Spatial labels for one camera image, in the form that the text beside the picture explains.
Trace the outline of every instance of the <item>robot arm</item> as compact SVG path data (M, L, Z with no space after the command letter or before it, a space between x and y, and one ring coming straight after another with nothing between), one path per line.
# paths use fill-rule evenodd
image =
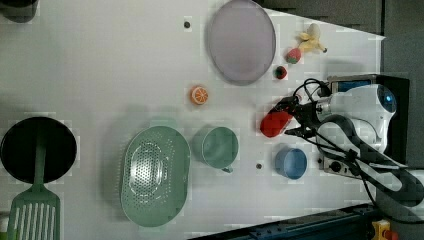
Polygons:
M333 94L324 101L313 101L303 105L299 104L299 101L293 101L291 104L286 102L286 106L285 111L293 115L301 127L286 130L285 134L304 139L316 136L317 142L320 138L343 139L329 141L328 144L324 144L326 146L323 146L321 141L318 149L329 158L344 161L365 181L424 219L424 171L407 170L382 154L387 144L387 128L396 112L396 100L387 88L381 85L363 86L346 93ZM381 141L379 151L358 135L352 120L365 121L371 126L369 128L375 131L374 135ZM341 150L341 154L334 151L337 149ZM358 161L367 164L378 173L390 173L401 183L400 189L392 190L377 181L375 176L361 169Z

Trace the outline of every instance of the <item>tabletop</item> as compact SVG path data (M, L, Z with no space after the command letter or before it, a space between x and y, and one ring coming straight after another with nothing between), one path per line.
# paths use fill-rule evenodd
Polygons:
M382 37L266 10L277 38L273 64L255 83L234 86L205 50L205 28L225 2L43 0L28 24L0 19L1 135L42 115L62 121L77 138L74 166L46 185L61 198L62 239L187 239L369 201L360 181L320 171L314 146L292 136L266 138L258 126L308 77L379 73ZM319 24L328 52L287 64L285 53L311 23ZM284 80L272 75L278 65L287 68ZM196 84L209 90L200 107L187 97ZM192 156L182 211L164 226L143 228L123 213L119 182L129 141L155 116L174 118L189 142L206 124L229 127L240 151L232 174ZM308 157L299 180L273 168L285 146ZM0 211L28 187L0 165Z

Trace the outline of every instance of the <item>blue bowl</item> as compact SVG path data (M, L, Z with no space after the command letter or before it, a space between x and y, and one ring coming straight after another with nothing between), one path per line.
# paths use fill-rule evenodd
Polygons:
M305 153L298 148L282 149L275 157L275 169L287 178L296 180L306 171L307 159Z

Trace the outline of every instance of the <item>green colander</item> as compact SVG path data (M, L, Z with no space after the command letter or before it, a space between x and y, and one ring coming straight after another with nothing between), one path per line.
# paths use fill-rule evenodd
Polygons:
M155 120L131 141L125 155L121 204L127 217L143 227L171 221L187 197L190 148L173 126L172 120Z

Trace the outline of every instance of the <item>purple plate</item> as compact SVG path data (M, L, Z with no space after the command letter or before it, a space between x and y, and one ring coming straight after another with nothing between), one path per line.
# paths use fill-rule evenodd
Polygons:
M262 7L250 0L222 6L209 26L207 40L215 66L237 85L258 80L274 59L274 26Z

